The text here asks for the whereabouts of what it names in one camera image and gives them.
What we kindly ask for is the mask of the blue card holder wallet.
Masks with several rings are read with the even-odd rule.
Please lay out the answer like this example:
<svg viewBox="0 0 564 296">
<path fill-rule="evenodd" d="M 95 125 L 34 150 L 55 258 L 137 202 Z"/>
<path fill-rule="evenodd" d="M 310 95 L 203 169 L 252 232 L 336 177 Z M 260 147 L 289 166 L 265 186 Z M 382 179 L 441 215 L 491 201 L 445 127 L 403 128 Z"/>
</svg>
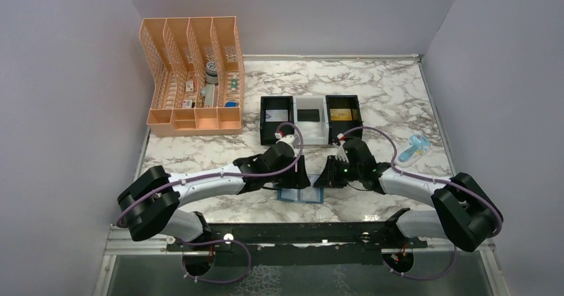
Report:
<svg viewBox="0 0 564 296">
<path fill-rule="evenodd" d="M 322 204 L 324 202 L 324 191 L 322 188 L 313 186 L 319 175 L 309 174 L 311 185 L 304 189 L 280 188 L 277 189 L 277 200 L 282 202 L 299 204 Z"/>
</svg>

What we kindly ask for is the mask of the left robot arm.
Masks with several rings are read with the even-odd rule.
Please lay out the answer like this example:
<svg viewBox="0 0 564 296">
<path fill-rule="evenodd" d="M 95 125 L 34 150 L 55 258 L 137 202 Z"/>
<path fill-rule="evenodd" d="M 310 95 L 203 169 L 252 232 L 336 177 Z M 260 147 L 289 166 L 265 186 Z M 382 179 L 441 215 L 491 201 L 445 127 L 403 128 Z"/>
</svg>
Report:
<svg viewBox="0 0 564 296">
<path fill-rule="evenodd" d="M 302 149 L 296 150 L 287 139 L 262 154 L 237 158 L 213 170 L 175 174 L 166 172 L 163 166 L 153 166 L 118 196 L 121 213 L 115 224 L 128 229 L 133 241 L 164 234 L 199 250 L 208 244 L 208 223 L 202 213 L 182 211 L 182 206 L 216 196 L 255 192 L 265 184 L 306 188 L 310 182 L 304 166 Z"/>
</svg>

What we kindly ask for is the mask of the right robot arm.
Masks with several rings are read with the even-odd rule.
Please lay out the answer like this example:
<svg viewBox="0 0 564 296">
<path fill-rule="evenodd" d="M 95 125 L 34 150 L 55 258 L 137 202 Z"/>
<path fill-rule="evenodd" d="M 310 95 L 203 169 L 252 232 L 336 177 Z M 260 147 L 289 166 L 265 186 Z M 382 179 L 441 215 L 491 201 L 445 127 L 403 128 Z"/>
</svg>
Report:
<svg viewBox="0 0 564 296">
<path fill-rule="evenodd" d="M 360 182 L 364 189 L 382 195 L 409 198 L 430 206 L 429 210 L 406 210 L 392 218 L 384 240 L 400 247 L 410 238 L 450 240 L 457 248 L 472 252 L 490 238 L 502 221 L 498 209 L 468 174 L 453 178 L 410 176 L 397 172 L 388 162 L 377 162 L 359 138 L 344 141 L 337 154 L 328 156 L 316 179 L 317 188 L 343 188 Z"/>
</svg>

